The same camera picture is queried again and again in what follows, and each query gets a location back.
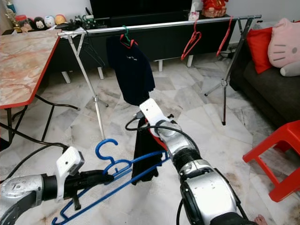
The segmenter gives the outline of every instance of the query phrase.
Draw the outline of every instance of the marble table top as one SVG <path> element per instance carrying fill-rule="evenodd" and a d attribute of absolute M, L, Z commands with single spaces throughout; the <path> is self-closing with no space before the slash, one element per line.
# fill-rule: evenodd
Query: marble table top
<path fill-rule="evenodd" d="M 0 109 L 32 102 L 58 44 L 60 30 L 0 37 Z"/>

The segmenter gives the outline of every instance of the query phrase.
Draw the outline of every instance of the clothes rack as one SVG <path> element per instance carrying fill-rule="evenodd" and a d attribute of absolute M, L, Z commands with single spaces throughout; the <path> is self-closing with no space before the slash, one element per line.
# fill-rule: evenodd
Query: clothes rack
<path fill-rule="evenodd" d="M 239 16 L 239 17 L 234 17 L 232 20 L 233 21 L 238 21 L 239 24 L 239 29 L 240 29 L 240 34 L 241 34 L 241 38 L 238 44 L 238 47 L 236 49 L 236 52 L 233 56 L 233 59 L 231 61 L 231 63 L 228 66 L 227 69 L 227 73 L 224 79 L 221 80 L 221 83 L 214 87 L 212 90 L 208 91 L 205 96 L 208 96 L 211 92 L 213 92 L 214 90 L 216 90 L 219 87 L 223 87 L 223 93 L 224 93 L 224 101 L 223 101 L 223 118 L 222 118 L 222 124 L 225 125 L 225 114 L 226 114 L 226 87 L 228 85 L 228 79 L 230 76 L 230 73 L 232 71 L 233 68 L 233 64 L 237 59 L 237 55 L 239 54 L 241 47 L 244 43 L 244 40 L 249 32 L 250 26 L 252 24 L 252 21 L 254 19 L 259 19 L 261 18 L 261 15 L 248 15 L 248 16 Z M 230 17 L 221 17 L 221 18 L 212 18 L 212 19 L 203 19 L 203 20 L 198 20 L 196 22 L 196 24 L 207 24 L 207 23 L 217 23 L 217 22 L 226 22 L 226 21 L 230 21 Z M 242 20 L 247 20 L 246 25 L 244 30 L 242 29 L 242 25 L 241 25 L 241 21 Z M 100 127 L 100 132 L 101 132 L 101 137 L 102 140 L 105 139 L 105 135 L 104 135 L 104 131 L 103 131 L 103 125 L 102 125 L 102 121 L 101 121 L 101 115 L 100 115 L 100 109 L 99 109 L 99 102 L 102 102 L 99 97 L 96 95 L 90 80 L 87 76 L 87 73 L 85 71 L 85 68 L 82 64 L 82 61 L 80 59 L 80 51 L 81 51 L 81 47 L 83 45 L 83 39 L 85 34 L 99 34 L 99 33 L 114 33 L 114 32 L 126 32 L 126 30 L 148 30 L 148 29 L 162 29 L 162 28 L 167 28 L 167 27 L 178 27 L 178 26 L 187 26 L 187 25 L 194 25 L 194 21 L 181 21 L 181 22 L 165 22 L 165 23 L 155 23 L 155 24 L 146 24 L 146 25 L 137 25 L 137 26 L 129 26 L 129 27 L 113 27 L 113 28 L 103 28 L 103 29 L 92 29 L 92 30 L 79 30 L 79 31 L 64 31 L 62 33 L 59 33 L 58 35 L 60 37 L 67 37 L 71 48 L 73 50 L 73 53 L 75 55 L 75 58 L 79 64 L 79 67 L 81 69 L 81 72 L 90 88 L 90 91 L 93 95 L 94 98 L 94 102 L 95 102 L 95 107 L 96 107 L 96 112 L 97 112 L 97 119 L 99 122 L 99 127 Z M 79 41 L 79 45 L 78 48 L 76 49 L 75 44 L 73 42 L 73 35 L 81 35 L 80 37 L 80 41 Z"/>

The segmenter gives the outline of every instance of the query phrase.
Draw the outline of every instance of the red plastic stool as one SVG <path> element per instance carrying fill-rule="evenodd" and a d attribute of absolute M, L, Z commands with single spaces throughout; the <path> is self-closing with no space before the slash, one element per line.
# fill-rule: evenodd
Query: red plastic stool
<path fill-rule="evenodd" d="M 279 182 L 272 170 L 259 157 L 259 155 L 273 146 L 281 149 L 283 152 L 293 148 L 300 155 L 300 120 L 287 123 L 278 128 L 257 147 L 243 156 L 243 160 L 246 163 L 252 159 L 258 162 L 275 185 L 275 188 L 269 193 L 270 198 L 275 202 L 279 202 L 293 192 L 300 191 L 300 167 L 282 182 Z"/>

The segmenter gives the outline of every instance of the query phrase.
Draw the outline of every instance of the black shirt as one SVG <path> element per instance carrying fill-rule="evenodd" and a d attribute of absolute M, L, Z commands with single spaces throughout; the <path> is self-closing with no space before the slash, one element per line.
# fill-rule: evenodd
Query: black shirt
<path fill-rule="evenodd" d="M 124 100 L 132 105 L 140 105 L 149 98 L 149 91 L 155 88 L 152 70 L 147 57 L 136 44 L 128 49 L 119 36 L 106 41 L 107 57 L 116 72 Z"/>

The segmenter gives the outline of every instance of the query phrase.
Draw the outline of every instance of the gray sofa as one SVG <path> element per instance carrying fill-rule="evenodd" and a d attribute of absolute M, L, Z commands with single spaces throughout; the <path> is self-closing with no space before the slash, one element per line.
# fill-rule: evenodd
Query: gray sofa
<path fill-rule="evenodd" d="M 230 85 L 243 91 L 276 127 L 300 120 L 300 76 L 284 77 L 275 67 L 257 74 L 246 42 L 231 73 Z"/>

